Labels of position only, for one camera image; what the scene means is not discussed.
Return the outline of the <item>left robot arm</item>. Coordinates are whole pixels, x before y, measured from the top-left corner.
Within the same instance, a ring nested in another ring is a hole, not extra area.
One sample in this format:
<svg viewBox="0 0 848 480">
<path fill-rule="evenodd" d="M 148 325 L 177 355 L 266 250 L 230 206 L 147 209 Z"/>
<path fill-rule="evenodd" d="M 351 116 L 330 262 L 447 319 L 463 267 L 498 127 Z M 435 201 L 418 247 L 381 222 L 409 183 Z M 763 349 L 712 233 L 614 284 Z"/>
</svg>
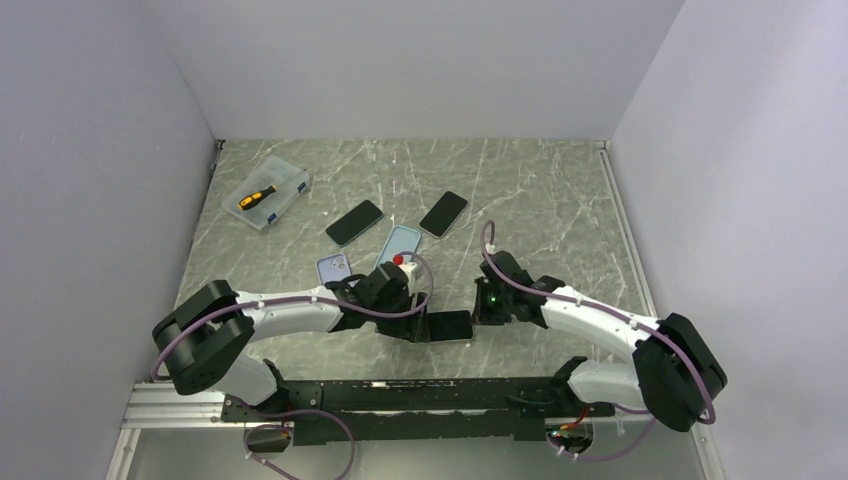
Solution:
<svg viewBox="0 0 848 480">
<path fill-rule="evenodd" d="M 368 275 L 352 275 L 310 290 L 257 294 L 214 280 L 178 305 L 152 331 L 159 354 L 156 381 L 169 380 L 180 395 L 206 390 L 233 394 L 264 420 L 279 417 L 287 392 L 279 371 L 245 352 L 255 341 L 285 335 L 334 333 L 413 320 L 429 292 L 413 287 L 415 270 L 384 263 Z"/>
</svg>

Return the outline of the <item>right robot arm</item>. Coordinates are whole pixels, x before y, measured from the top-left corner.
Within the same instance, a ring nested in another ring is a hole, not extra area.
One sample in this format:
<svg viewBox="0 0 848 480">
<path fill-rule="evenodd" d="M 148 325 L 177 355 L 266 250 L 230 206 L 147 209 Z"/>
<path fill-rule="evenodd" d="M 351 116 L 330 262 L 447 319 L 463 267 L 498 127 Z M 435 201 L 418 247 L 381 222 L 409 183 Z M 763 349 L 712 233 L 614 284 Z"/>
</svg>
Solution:
<svg viewBox="0 0 848 480">
<path fill-rule="evenodd" d="M 715 419 L 713 402 L 728 378 L 687 317 L 639 315 L 585 296 L 557 278 L 533 279 L 507 251 L 484 253 L 481 270 L 496 290 L 485 295 L 487 303 L 617 357 L 615 363 L 572 359 L 550 391 L 560 413 L 574 415 L 587 404 L 608 403 L 646 412 L 679 432 Z"/>
</svg>

